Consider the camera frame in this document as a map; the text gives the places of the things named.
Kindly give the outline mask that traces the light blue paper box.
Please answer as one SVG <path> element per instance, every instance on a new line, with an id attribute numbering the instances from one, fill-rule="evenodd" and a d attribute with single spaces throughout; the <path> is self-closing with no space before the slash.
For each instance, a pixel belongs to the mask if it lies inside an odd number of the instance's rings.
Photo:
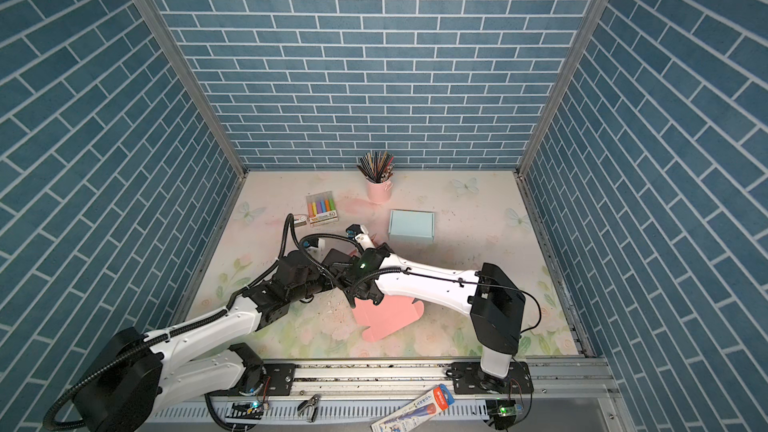
<path id="1" fill-rule="evenodd" d="M 433 243 L 435 214 L 427 211 L 392 210 L 388 235 L 393 240 Z"/>

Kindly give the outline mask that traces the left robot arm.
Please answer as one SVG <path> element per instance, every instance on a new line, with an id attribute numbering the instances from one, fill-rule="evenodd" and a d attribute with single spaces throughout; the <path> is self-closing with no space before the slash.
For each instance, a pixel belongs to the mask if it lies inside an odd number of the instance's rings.
<path id="1" fill-rule="evenodd" d="M 80 415 L 76 425 L 135 431 L 151 415 L 198 396 L 229 392 L 259 400 L 278 393 L 278 375 L 242 337 L 332 287 L 307 254 L 292 251 L 213 312 L 149 333 L 118 332 L 64 397 Z"/>

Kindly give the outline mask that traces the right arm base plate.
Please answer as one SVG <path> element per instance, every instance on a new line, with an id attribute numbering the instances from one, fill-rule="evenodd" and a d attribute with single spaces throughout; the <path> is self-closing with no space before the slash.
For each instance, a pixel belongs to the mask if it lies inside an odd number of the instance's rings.
<path id="1" fill-rule="evenodd" d="M 530 370 L 526 362 L 513 361 L 504 378 L 484 372 L 479 361 L 454 362 L 445 371 L 452 381 L 456 394 L 511 394 L 525 395 L 534 392 Z"/>

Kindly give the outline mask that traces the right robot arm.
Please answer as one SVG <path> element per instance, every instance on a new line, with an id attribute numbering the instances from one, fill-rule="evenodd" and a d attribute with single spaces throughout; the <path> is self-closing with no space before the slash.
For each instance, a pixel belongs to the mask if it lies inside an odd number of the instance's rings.
<path id="1" fill-rule="evenodd" d="M 402 296 L 437 304 L 469 318 L 482 345 L 481 371 L 497 379 L 509 373 L 523 330 L 526 294 L 496 265 L 446 269 L 406 260 L 386 246 L 357 256 L 327 255 L 323 265 L 351 306 Z"/>

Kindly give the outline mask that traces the pink paper box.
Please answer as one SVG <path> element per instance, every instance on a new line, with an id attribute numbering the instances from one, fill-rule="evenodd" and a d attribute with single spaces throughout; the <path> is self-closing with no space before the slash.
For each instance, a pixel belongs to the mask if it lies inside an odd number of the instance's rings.
<path id="1" fill-rule="evenodd" d="M 363 327 L 362 339 L 378 342 L 420 320 L 424 310 L 420 300 L 385 295 L 378 305 L 372 300 L 356 298 L 353 315 L 356 323 Z"/>

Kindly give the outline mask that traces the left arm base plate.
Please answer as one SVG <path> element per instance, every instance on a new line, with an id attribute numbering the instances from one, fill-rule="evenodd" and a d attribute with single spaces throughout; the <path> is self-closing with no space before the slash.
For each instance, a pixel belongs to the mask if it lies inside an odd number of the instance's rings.
<path id="1" fill-rule="evenodd" d="M 267 363 L 249 366 L 229 389 L 232 395 L 246 397 L 289 396 L 293 387 L 296 365 L 293 363 Z"/>

